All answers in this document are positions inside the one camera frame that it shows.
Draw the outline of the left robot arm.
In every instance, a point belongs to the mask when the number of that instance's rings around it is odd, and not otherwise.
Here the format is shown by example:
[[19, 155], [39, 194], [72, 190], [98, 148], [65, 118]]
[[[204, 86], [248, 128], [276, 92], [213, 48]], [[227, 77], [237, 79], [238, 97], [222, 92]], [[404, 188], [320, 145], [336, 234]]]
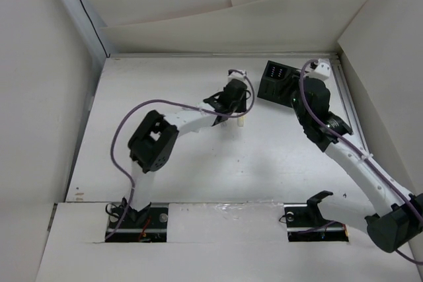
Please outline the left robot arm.
[[232, 78], [222, 91], [204, 99], [194, 109], [185, 106], [174, 114], [155, 110], [147, 113], [128, 141], [134, 184], [122, 200], [126, 225], [140, 227], [146, 222], [155, 173], [169, 161], [176, 140], [245, 113], [248, 94], [245, 82]]

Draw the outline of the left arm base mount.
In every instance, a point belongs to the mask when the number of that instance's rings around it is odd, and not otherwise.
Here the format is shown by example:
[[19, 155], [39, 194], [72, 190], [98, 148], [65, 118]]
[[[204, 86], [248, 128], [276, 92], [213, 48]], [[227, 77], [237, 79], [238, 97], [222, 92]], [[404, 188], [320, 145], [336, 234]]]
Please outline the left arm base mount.
[[123, 214], [124, 206], [109, 203], [105, 242], [117, 243], [162, 243], [167, 241], [168, 204], [149, 204], [137, 212], [129, 208], [118, 229], [117, 224]]

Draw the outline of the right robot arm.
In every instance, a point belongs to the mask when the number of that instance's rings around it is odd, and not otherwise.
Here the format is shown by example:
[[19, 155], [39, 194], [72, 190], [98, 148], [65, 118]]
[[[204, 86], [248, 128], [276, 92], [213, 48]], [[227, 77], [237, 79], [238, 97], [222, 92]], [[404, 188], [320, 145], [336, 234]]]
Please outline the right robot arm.
[[347, 202], [329, 191], [307, 200], [313, 225], [336, 221], [368, 234], [382, 251], [392, 253], [422, 233], [422, 195], [413, 194], [384, 171], [370, 154], [345, 138], [351, 127], [329, 110], [330, 91], [322, 80], [296, 78], [291, 106], [307, 138], [336, 162], [367, 200]]

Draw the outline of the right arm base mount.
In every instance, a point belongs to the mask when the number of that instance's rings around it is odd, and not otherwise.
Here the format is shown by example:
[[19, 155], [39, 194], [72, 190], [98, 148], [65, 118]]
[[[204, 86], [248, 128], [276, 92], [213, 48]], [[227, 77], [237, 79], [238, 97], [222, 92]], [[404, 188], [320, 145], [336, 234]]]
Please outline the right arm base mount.
[[346, 226], [323, 218], [318, 204], [328, 196], [321, 191], [305, 203], [285, 203], [279, 222], [285, 224], [289, 242], [349, 242]]

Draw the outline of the yellow highlighter pen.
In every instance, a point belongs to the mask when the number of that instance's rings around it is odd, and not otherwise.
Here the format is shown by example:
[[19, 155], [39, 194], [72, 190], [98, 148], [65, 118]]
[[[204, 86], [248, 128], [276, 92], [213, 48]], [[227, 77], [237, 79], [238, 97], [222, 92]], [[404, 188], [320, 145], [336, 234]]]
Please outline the yellow highlighter pen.
[[245, 117], [239, 117], [237, 118], [237, 126], [238, 127], [244, 127], [245, 126]]

